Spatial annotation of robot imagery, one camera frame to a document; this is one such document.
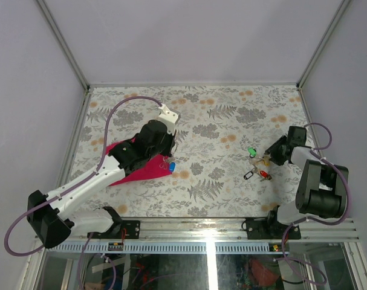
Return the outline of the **yellow key tag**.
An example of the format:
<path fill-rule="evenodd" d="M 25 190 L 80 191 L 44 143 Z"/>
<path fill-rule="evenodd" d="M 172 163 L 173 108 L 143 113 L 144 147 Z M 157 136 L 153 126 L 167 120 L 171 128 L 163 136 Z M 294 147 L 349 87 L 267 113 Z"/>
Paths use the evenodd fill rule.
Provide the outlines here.
<path fill-rule="evenodd" d="M 270 161 L 270 155 L 263 155 L 261 157 L 261 160 L 262 160 L 264 166 L 266 166 L 266 167 L 270 166 L 270 163 L 271 163 L 271 161 Z"/>

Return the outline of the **red key tag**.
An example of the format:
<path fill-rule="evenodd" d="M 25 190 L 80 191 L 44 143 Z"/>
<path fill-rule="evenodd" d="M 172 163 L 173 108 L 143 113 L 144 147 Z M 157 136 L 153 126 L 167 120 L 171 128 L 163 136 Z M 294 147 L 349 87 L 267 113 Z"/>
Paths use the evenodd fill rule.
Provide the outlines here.
<path fill-rule="evenodd" d="M 269 176 L 269 174 L 268 174 L 267 172 L 263 171 L 263 170 L 261 170 L 261 171 L 259 172 L 259 174 L 260 174 L 263 178 L 268 178 L 268 176 Z"/>

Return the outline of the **green key tag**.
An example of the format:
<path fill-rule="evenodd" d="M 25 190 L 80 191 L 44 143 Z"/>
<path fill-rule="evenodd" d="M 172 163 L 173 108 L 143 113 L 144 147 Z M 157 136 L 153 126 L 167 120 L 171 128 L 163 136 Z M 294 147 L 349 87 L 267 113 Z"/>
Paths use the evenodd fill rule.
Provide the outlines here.
<path fill-rule="evenodd" d="M 256 150 L 255 150 L 254 148 L 252 148 L 252 147 L 249 147 L 249 148 L 247 149 L 247 151 L 248 151 L 248 153 L 249 153 L 249 157 L 250 157 L 250 158 L 254 158 L 254 157 L 256 156 L 256 154 L 257 154 Z"/>

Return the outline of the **blue key tag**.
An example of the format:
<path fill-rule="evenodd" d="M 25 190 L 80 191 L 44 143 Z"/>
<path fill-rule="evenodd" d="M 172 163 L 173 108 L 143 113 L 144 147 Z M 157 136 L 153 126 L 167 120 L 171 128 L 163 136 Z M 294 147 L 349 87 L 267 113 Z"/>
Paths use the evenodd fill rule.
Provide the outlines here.
<path fill-rule="evenodd" d="M 169 164 L 169 171 L 170 171 L 171 173 L 175 171 L 175 166 L 176 166 L 176 164 L 175 164 L 174 162 L 171 162 L 171 163 Z"/>

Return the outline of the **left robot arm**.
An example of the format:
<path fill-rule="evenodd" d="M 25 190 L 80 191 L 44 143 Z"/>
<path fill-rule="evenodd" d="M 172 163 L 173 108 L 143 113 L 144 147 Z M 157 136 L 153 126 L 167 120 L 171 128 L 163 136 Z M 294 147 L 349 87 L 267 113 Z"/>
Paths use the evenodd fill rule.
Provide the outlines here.
<path fill-rule="evenodd" d="M 54 248 L 70 236 L 98 233 L 116 238 L 123 221 L 113 207 L 77 213 L 93 194 L 108 186 L 171 175 L 166 160 L 172 156 L 176 125 L 151 120 L 133 138 L 110 145 L 102 164 L 46 195 L 28 197 L 27 221 L 45 248 Z"/>

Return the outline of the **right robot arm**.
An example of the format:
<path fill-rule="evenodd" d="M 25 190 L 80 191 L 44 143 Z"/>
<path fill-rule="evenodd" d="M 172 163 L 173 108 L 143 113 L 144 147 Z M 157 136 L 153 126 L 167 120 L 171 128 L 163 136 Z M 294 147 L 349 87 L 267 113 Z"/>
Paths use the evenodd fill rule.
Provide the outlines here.
<path fill-rule="evenodd" d="M 286 233 L 287 225 L 306 221 L 330 226 L 341 224 L 347 218 L 352 202 L 348 169 L 334 165 L 316 153 L 327 146 L 307 146 L 308 126 L 290 126 L 288 134 L 280 137 L 264 153 L 277 166 L 289 163 L 302 171 L 295 200 L 280 205 L 275 210 L 276 217 L 265 223 L 266 233 L 275 239 Z"/>

